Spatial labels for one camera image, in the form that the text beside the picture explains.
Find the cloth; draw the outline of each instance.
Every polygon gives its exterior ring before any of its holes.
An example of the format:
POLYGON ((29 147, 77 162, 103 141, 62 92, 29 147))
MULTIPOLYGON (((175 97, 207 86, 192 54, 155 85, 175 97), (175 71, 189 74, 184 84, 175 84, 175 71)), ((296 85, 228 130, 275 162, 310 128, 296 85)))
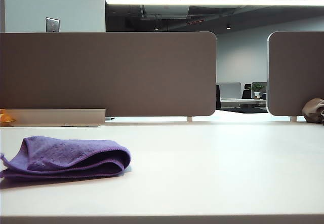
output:
POLYGON ((302 115, 309 123, 321 123, 324 120, 324 100, 314 98, 308 101, 302 109, 302 115))
POLYGON ((18 154, 0 177, 16 180, 113 176, 131 161, 130 152, 111 140, 24 138, 18 154))

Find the distant desk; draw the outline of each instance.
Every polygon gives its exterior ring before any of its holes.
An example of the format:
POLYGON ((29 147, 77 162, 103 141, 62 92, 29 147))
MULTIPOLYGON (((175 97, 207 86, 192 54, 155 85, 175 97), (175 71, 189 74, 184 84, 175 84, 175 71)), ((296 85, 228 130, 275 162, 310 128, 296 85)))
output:
POLYGON ((239 107, 240 105, 267 105, 264 99, 221 99, 222 107, 239 107))

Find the fluorescent light fixture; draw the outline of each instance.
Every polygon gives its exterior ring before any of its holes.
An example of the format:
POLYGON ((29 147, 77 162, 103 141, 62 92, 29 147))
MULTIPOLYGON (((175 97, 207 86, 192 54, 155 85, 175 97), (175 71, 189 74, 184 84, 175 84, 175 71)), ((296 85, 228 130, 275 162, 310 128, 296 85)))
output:
POLYGON ((109 5, 324 6, 324 0, 106 0, 109 5))

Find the ceiling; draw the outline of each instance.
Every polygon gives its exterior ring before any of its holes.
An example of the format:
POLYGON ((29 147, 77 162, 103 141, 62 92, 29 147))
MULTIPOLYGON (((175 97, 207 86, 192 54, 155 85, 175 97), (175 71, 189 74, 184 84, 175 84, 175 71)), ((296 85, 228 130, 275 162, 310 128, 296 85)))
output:
POLYGON ((324 15, 324 8, 107 5, 107 31, 200 31, 216 34, 324 15))

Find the brown bag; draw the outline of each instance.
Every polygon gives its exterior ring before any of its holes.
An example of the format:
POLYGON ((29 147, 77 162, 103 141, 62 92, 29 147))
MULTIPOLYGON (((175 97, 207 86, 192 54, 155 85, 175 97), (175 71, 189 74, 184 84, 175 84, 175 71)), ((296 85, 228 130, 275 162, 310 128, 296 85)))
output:
POLYGON ((308 123, 321 123, 324 121, 324 100, 311 99, 302 109, 302 115, 308 123))

